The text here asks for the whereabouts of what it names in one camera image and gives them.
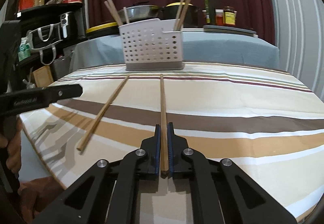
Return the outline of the person left hand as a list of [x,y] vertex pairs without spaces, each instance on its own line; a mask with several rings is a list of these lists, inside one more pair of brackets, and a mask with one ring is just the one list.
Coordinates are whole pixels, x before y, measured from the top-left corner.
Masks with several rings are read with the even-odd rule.
[[20,118],[18,118],[14,137],[8,141],[1,135],[1,148],[7,148],[8,151],[6,165],[13,174],[18,173],[21,169],[21,130],[22,122]]

